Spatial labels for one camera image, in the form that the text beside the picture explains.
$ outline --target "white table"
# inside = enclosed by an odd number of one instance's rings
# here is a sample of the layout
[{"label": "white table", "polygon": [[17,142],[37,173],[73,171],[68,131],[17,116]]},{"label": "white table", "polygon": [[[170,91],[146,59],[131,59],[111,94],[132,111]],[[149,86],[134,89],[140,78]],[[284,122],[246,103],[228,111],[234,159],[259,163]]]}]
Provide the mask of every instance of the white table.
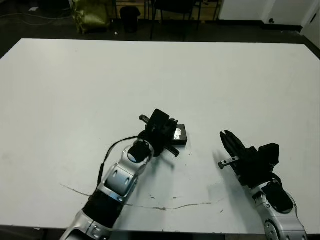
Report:
[{"label": "white table", "polygon": [[274,172],[320,233],[320,61],[298,44],[22,39],[0,60],[0,225],[68,227],[88,200],[71,189],[90,195],[109,146],[155,108],[188,143],[152,160],[116,229],[264,233],[217,165],[230,130],[248,147],[280,145]]}]

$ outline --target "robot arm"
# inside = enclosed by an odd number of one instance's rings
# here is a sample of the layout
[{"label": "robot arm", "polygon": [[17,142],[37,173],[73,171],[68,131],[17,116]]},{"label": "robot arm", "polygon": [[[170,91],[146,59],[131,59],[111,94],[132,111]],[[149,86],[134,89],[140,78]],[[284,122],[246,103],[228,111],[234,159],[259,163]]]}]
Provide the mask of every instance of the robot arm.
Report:
[{"label": "robot arm", "polygon": [[167,114],[158,109],[150,119],[142,115],[140,120],[147,123],[145,130],[133,145],[122,151],[120,161],[101,180],[103,162],[96,190],[84,208],[77,213],[61,240],[109,239],[113,225],[152,156],[159,156],[164,149],[168,149],[176,157],[179,155],[178,150],[170,145],[178,121],[169,119]]},{"label": "robot arm", "polygon": [[230,165],[242,186],[248,186],[264,224],[268,240],[306,240],[304,226],[297,216],[294,199],[283,189],[281,179],[273,173],[279,163],[279,145],[270,143],[257,151],[245,148],[230,131],[220,133],[231,158],[218,163],[220,169]]}]

